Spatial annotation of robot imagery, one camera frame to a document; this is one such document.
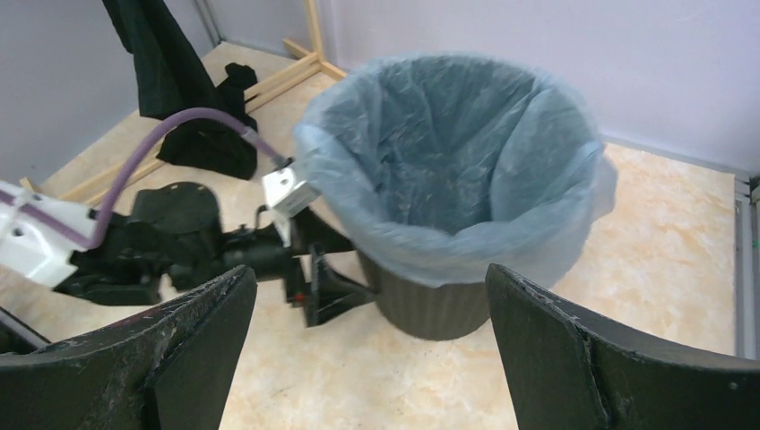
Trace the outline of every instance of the beige floor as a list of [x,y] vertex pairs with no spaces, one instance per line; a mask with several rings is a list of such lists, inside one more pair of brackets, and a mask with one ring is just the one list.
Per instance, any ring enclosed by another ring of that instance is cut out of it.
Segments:
[[[212,77],[228,61],[262,77],[290,60],[222,45],[205,59]],[[292,152],[290,132],[309,99],[332,81],[317,75],[255,112],[263,137]],[[123,159],[154,123],[130,116],[45,184],[60,193]],[[617,208],[596,223],[583,257],[556,292],[635,328],[690,346],[733,350],[733,176],[610,145],[620,178]],[[270,170],[262,163],[260,172]],[[255,182],[164,167],[130,187],[178,180],[208,185],[225,228],[252,223],[263,202]],[[331,218],[323,204],[320,213]],[[361,277],[353,254],[332,258]],[[99,328],[138,310],[92,305],[0,273],[0,305],[52,340]],[[240,358],[223,429],[516,428],[490,322],[450,342],[415,340],[365,306],[323,327],[303,328],[264,282]]]

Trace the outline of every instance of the wooden rack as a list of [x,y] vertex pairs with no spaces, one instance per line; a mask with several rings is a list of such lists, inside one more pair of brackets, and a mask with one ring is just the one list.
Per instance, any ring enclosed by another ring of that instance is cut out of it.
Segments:
[[[282,43],[285,45],[285,48],[298,61],[247,89],[245,99],[248,100],[254,96],[255,98],[246,103],[246,112],[253,112],[317,73],[324,73],[336,81],[346,77],[346,73],[343,70],[328,62],[324,56],[322,31],[320,30],[315,0],[304,0],[304,7],[307,14],[307,25],[312,50],[300,46],[293,40],[284,39]],[[142,164],[129,177],[127,185],[134,184],[165,164],[156,158],[159,150],[160,144],[156,145],[148,153]],[[108,186],[117,177],[121,167],[122,165],[119,163],[116,166],[108,168],[84,181],[82,184],[77,185],[74,189],[57,196],[57,198],[69,202],[97,205],[106,195]],[[43,189],[32,183],[27,177],[21,180],[21,185],[34,193],[44,193]]]

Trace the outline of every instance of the trash bin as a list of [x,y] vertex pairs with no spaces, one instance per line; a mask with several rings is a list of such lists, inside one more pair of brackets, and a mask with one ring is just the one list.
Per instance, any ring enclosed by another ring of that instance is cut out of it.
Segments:
[[488,319],[492,262],[553,286],[614,206],[617,172],[582,99],[487,56],[373,60],[314,98],[295,137],[378,308],[422,339]]

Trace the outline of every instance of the purple tube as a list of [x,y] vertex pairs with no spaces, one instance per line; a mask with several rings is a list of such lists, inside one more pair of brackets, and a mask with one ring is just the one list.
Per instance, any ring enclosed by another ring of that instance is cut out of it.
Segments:
[[[270,158],[284,159],[280,154],[277,153],[277,151],[274,150],[274,148],[272,148],[272,146],[264,142],[260,137],[256,136],[255,140],[250,139],[249,133],[254,133],[253,130],[248,128],[242,122],[238,121],[235,117],[217,109],[211,109],[207,107],[192,107],[181,112],[177,112],[176,114],[169,116],[168,118],[161,121],[155,128],[153,128],[153,130],[151,130],[150,133],[148,133],[148,135],[142,139],[140,144],[137,145],[137,149],[134,150],[126,163],[124,163],[124,165],[121,167],[121,170],[119,171],[116,179],[114,179],[114,182],[111,184],[110,189],[108,189],[105,197],[103,197],[103,203],[100,205],[100,211],[98,211],[98,216],[95,219],[95,231],[92,233],[92,237],[81,235],[73,228],[66,226],[66,224],[34,206],[24,205],[21,207],[21,212],[31,216],[43,224],[46,224],[56,232],[60,233],[62,236],[75,242],[77,245],[81,245],[84,249],[97,248],[100,246],[100,244],[103,243],[103,239],[106,236],[108,223],[111,221],[111,217],[113,216],[114,206],[117,203],[118,197],[121,195],[122,191],[124,191],[129,177],[140,165],[140,162],[143,161],[146,155],[148,155],[148,152],[150,152],[151,148],[155,146],[156,143],[158,143],[164,135],[171,131],[171,129],[194,119],[211,119],[222,123],[232,130],[235,130],[238,134],[244,137],[246,142],[251,143],[258,150],[264,152]],[[0,190],[0,202],[12,205],[13,196]]]

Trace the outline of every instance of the black garment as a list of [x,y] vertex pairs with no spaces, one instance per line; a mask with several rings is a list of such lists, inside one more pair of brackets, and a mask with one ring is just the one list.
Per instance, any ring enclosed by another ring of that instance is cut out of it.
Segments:
[[[127,52],[133,55],[140,115],[156,119],[187,108],[215,108],[257,129],[246,115],[243,90],[256,83],[250,67],[229,64],[214,88],[201,59],[162,0],[103,0]],[[213,121],[196,120],[167,135],[159,159],[250,179],[256,150]]]

